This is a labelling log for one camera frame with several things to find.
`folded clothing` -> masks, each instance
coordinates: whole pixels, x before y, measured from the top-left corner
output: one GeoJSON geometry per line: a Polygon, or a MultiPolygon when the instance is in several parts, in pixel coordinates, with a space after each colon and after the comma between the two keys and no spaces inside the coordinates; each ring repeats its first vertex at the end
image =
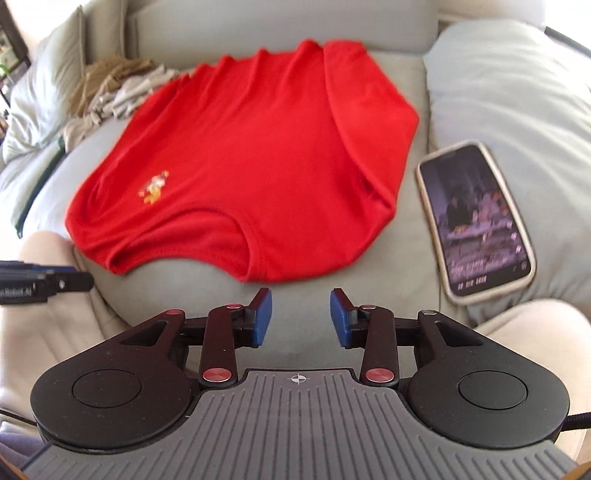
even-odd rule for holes
{"type": "Polygon", "coordinates": [[[125,59],[119,55],[111,55],[88,65],[72,92],[68,114],[84,116],[95,97],[114,92],[125,79],[132,75],[143,75],[155,67],[151,60],[125,59]]]}
{"type": "Polygon", "coordinates": [[[360,43],[224,57],[147,100],[66,226],[114,273],[170,257],[241,281],[328,273],[394,217],[417,124],[360,43]]]}
{"type": "Polygon", "coordinates": [[[179,73],[178,70],[160,65],[151,72],[127,78],[122,85],[108,83],[109,89],[99,89],[88,104],[84,116],[72,118],[62,130],[66,153],[92,135],[107,118],[129,118],[149,95],[175,79],[179,73]]]}

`blue finger pad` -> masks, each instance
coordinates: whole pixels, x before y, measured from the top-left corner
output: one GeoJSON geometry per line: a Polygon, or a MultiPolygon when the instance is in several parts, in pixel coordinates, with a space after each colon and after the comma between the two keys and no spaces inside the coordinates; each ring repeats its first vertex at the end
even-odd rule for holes
{"type": "Polygon", "coordinates": [[[339,343],[347,348],[351,342],[351,329],[349,328],[347,310],[341,305],[334,291],[330,292],[330,317],[333,320],[339,343]]]}
{"type": "Polygon", "coordinates": [[[269,323],[271,322],[272,311],[273,301],[271,298],[271,290],[269,290],[255,313],[255,324],[252,328],[253,346],[262,345],[267,329],[269,328],[269,323]]]}

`smartphone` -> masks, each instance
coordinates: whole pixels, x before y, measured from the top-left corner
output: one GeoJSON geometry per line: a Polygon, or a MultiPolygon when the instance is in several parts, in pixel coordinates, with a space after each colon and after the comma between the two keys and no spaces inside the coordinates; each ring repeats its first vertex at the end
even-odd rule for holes
{"type": "Polygon", "coordinates": [[[526,287],[535,258],[501,172],[466,141],[427,156],[417,180],[450,300],[468,305],[526,287]]]}

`phone screen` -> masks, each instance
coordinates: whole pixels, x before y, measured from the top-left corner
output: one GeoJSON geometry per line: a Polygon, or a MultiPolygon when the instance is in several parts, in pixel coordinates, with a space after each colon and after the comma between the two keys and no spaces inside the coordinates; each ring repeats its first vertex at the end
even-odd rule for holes
{"type": "Polygon", "coordinates": [[[531,272],[514,216],[480,148],[460,147],[426,161],[420,172],[455,295],[466,297],[531,272]]]}

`khaki garment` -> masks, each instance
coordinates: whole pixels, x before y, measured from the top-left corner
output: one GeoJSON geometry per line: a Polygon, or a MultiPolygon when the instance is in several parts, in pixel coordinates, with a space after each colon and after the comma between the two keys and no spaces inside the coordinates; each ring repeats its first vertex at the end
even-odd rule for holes
{"type": "Polygon", "coordinates": [[[112,55],[87,65],[70,97],[69,115],[84,116],[95,96],[118,90],[132,75],[142,75],[155,68],[152,60],[125,59],[112,55]]]}

